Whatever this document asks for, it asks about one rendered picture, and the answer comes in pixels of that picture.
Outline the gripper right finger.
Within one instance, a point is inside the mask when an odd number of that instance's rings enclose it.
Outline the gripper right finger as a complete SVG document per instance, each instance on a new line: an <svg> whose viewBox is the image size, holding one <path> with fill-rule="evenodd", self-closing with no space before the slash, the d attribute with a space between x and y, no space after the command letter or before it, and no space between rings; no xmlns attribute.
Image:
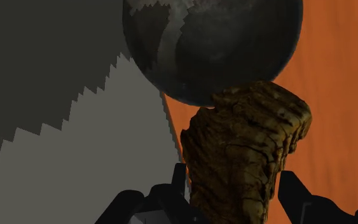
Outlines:
<svg viewBox="0 0 358 224"><path fill-rule="evenodd" d="M278 199L292 224L358 224L331 199L311 194L292 171L280 173Z"/></svg>

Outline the dark grey round bowl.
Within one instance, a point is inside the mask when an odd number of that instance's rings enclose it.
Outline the dark grey round bowl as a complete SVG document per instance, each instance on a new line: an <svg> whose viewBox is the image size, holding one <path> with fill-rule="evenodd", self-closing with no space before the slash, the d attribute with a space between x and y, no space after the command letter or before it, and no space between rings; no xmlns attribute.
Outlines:
<svg viewBox="0 0 358 224"><path fill-rule="evenodd" d="M273 81L296 50L303 0L122 0L135 64L158 90L192 106Z"/></svg>

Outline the brown cracked bread loaf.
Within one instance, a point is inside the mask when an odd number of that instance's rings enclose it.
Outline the brown cracked bread loaf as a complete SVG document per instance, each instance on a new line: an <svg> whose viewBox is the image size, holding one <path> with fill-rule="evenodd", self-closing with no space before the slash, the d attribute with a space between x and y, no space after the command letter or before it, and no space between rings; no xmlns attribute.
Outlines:
<svg viewBox="0 0 358 224"><path fill-rule="evenodd" d="M190 204L210 224L265 224L277 174L312 122L308 104L270 81L212 96L181 132Z"/></svg>

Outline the orange wooden table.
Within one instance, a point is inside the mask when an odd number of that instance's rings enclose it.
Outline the orange wooden table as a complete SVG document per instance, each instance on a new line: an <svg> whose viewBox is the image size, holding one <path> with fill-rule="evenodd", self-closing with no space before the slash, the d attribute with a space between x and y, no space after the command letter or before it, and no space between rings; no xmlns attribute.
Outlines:
<svg viewBox="0 0 358 224"><path fill-rule="evenodd" d="M358 209L358 0L304 0L298 47L276 83L312 111L310 130L289 155L314 194Z"/></svg>

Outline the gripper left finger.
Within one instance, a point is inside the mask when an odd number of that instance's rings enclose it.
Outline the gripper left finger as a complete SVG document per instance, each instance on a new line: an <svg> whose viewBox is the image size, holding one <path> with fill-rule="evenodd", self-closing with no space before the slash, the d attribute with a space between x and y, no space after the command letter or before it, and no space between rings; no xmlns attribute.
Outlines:
<svg viewBox="0 0 358 224"><path fill-rule="evenodd" d="M95 224L210 224L184 198L186 165L177 163L172 181L153 186L148 196L137 190L117 194Z"/></svg>

